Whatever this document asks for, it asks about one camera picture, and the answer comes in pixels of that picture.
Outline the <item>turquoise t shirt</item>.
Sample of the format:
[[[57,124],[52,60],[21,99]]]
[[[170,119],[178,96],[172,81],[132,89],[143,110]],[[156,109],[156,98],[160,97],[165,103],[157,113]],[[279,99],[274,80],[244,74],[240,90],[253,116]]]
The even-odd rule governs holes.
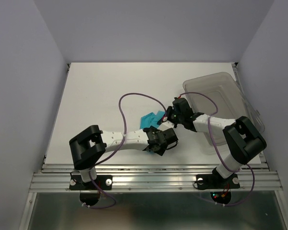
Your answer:
[[[157,123],[158,123],[158,121],[160,121],[163,118],[164,115],[165,115],[164,111],[158,111],[156,114],[151,112],[151,113],[141,117],[140,129],[142,130],[142,133],[141,133],[141,141],[140,142],[142,144],[142,150],[143,151],[148,146],[147,134],[145,132],[143,132],[143,129],[149,128],[149,127],[155,127],[158,129],[159,125]]]

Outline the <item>clear plastic bin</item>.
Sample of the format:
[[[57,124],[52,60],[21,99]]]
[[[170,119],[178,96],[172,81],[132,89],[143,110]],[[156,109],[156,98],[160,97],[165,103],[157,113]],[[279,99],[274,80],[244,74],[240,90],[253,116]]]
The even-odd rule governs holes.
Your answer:
[[[183,83],[186,98],[194,112],[212,114],[218,108],[215,117],[237,119],[248,117],[260,133],[265,126],[258,112],[252,107],[240,90],[236,81],[227,72],[214,73]]]

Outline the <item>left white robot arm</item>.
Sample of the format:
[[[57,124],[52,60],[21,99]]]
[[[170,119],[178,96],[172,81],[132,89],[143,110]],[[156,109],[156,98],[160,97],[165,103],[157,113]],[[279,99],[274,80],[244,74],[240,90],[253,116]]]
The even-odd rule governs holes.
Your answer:
[[[94,188],[97,184],[95,167],[105,153],[138,150],[163,156],[177,144],[178,138],[171,127],[162,131],[151,126],[124,134],[102,131],[98,125],[89,126],[69,141],[74,170],[80,173],[78,177],[71,176],[71,187]]]

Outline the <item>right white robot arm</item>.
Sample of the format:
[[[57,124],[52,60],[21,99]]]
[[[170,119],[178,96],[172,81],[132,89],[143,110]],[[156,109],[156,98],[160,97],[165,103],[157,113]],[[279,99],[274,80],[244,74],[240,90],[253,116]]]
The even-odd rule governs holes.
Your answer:
[[[251,120],[245,116],[238,119],[223,119],[201,112],[193,112],[186,99],[178,97],[166,111],[163,123],[172,123],[174,127],[183,125],[187,130],[197,133],[208,133],[221,163],[211,174],[202,176],[201,182],[222,187],[229,177],[247,165],[261,153],[267,143]],[[224,137],[229,149],[229,155],[222,159],[214,137]]]

